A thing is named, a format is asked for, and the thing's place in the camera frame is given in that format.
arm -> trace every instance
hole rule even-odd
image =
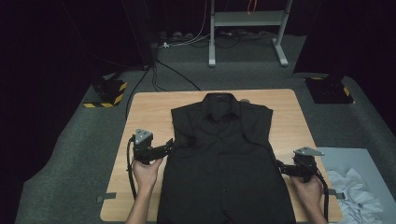
[[[307,183],[301,182],[295,176],[291,176],[290,179],[296,187],[297,195],[311,223],[327,223],[319,205],[321,195],[323,194],[323,186],[320,180],[315,175]]]
[[[137,181],[138,192],[125,224],[146,223],[151,193],[157,181],[158,168],[162,162],[163,159],[158,159],[151,165],[145,165],[140,161],[134,162],[133,169]]]

hand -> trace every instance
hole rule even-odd
[[[318,177],[312,175],[307,183],[301,182],[296,176],[291,176],[290,179],[297,189],[298,197],[304,208],[309,210],[319,208],[323,185]]]
[[[151,165],[145,165],[140,161],[134,161],[133,170],[134,177],[136,177],[137,186],[139,191],[152,190],[155,182],[157,181],[158,168],[163,162],[163,158],[156,160]]]

white metal frame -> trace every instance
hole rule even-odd
[[[285,10],[280,11],[255,11],[251,14],[244,12],[215,12],[215,0],[211,2],[210,10],[210,42],[209,42],[209,67],[216,66],[215,52],[215,27],[218,26],[268,26],[278,25],[277,38],[272,42],[277,57],[282,66],[288,66],[288,60],[280,43],[288,22],[292,0],[288,0]]]

wooden table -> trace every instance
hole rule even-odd
[[[209,92],[213,91],[142,92],[134,96],[107,188],[107,193],[116,193],[116,198],[104,200],[101,212],[102,220],[125,221],[134,203],[126,172],[126,148],[128,140],[135,133],[136,128],[153,132],[154,140],[152,141],[152,146],[162,146],[170,138],[174,138],[170,110],[183,105],[201,102]],[[286,164],[293,164],[293,150],[300,147],[316,148],[303,112],[292,90],[218,92],[229,92],[237,100],[249,99],[252,104],[266,105],[274,110],[269,140],[278,160]],[[166,159],[160,167],[157,184],[151,197],[148,221],[155,221],[157,217],[165,164]],[[331,184],[328,181],[320,158],[317,158],[317,164],[330,188]],[[307,216],[298,201],[293,184],[287,176],[284,176],[284,178],[290,192],[296,220],[307,221]],[[330,196],[329,220],[330,222],[342,220],[342,212],[334,196]]]

crumpled white fabric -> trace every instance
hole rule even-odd
[[[381,224],[377,214],[383,212],[382,205],[374,194],[367,191],[361,176],[353,168],[345,175],[335,171],[327,172],[332,188],[344,192],[346,198],[338,200],[344,214],[342,224]]]

